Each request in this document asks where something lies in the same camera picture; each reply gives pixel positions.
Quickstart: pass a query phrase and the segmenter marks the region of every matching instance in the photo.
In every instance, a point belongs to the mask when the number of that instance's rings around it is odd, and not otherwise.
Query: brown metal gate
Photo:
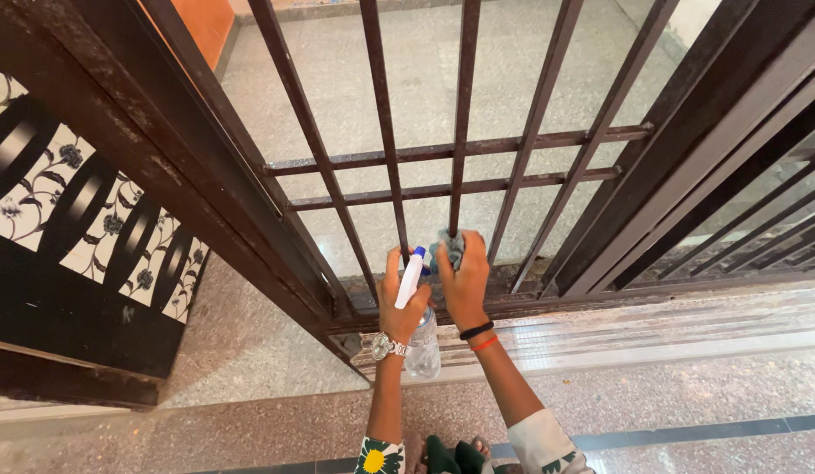
[[[815,146],[808,145],[815,133],[815,0],[723,0],[642,123],[610,126],[678,2],[653,3],[588,130],[539,134],[583,3],[562,0],[521,136],[470,142],[481,0],[464,0],[455,141],[397,149],[378,6],[375,0],[360,0],[384,149],[329,156],[273,7],[266,0],[250,0],[313,155],[270,164],[169,0],[143,0],[143,5],[133,0],[6,2],[0,5],[0,61],[85,136],[96,136],[107,157],[132,171],[142,187],[155,190],[162,204],[176,208],[171,187],[187,188],[199,197],[195,201],[204,212],[180,203],[182,220],[347,361],[346,351],[330,336],[377,327],[375,275],[350,206],[392,202],[394,241],[397,237],[406,255],[404,200],[450,197],[449,231],[454,233],[464,194],[504,190],[488,247],[493,262],[518,192],[560,186],[524,260],[493,267],[486,310],[496,318],[586,298],[815,277],[815,213],[781,226],[795,212],[811,209],[815,190],[768,216],[740,240],[722,242],[815,172]],[[24,45],[29,48],[21,54]],[[82,78],[81,86],[68,90],[64,84],[47,83],[36,75],[41,68],[61,68],[63,74],[69,70]],[[72,101],[105,112],[89,117]],[[99,120],[101,114],[106,120]],[[146,145],[148,158],[125,154],[119,149],[123,141],[107,136],[112,130],[125,133],[137,146]],[[599,145],[610,142],[628,144],[613,166],[588,169]],[[535,149],[570,146],[580,149],[568,171],[525,174]],[[467,156],[504,152],[516,153],[508,178],[464,182]],[[450,184],[402,188],[399,164],[443,158],[453,158]],[[762,172],[795,162],[805,165],[752,207],[691,249],[677,249]],[[389,190],[341,192],[335,170],[377,165],[387,167]],[[276,179],[314,172],[322,176],[328,196],[291,200]],[[571,193],[579,183],[593,180],[601,183],[597,193],[557,255],[542,262],[539,249]],[[323,208],[337,211],[362,279],[341,281],[298,216]],[[445,323],[444,308],[439,314]]]

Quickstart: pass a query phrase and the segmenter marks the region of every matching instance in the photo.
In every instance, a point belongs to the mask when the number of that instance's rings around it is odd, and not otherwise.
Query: blue cloth
[[[460,261],[463,260],[463,252],[465,251],[465,241],[463,240],[463,233],[459,230],[454,237],[449,236],[449,230],[443,229],[439,232],[439,239],[445,243],[445,248],[449,251],[449,260],[455,270],[460,269]],[[439,273],[439,266],[437,265],[437,247],[439,244],[431,244],[428,248],[431,252],[431,273]]]

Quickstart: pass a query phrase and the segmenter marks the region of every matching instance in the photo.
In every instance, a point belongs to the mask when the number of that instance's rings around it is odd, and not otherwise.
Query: silver wristwatch
[[[393,353],[402,357],[407,357],[410,353],[410,346],[405,346],[401,342],[391,341],[383,332],[379,332],[372,339],[372,359],[381,360],[387,354]]]

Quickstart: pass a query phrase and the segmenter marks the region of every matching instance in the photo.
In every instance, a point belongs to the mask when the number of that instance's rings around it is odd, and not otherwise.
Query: sleeve
[[[363,438],[354,474],[404,474],[405,446]]]
[[[507,436],[527,474],[594,473],[547,408],[511,426]]]

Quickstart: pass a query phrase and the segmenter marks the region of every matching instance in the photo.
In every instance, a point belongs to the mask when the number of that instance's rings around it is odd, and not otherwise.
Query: bracelet
[[[489,341],[486,341],[486,342],[484,342],[484,343],[482,343],[480,345],[475,346],[474,348],[471,349],[471,351],[472,352],[477,352],[477,351],[480,351],[481,349],[486,349],[486,348],[489,347],[490,344],[492,344],[493,342],[495,342],[497,340],[498,340],[498,336],[496,336],[496,337],[490,339]]]
[[[460,340],[465,341],[466,339],[472,339],[478,334],[486,332],[494,327],[495,323],[493,321],[489,321],[483,326],[473,327],[471,329],[464,330],[463,332],[460,333]]]

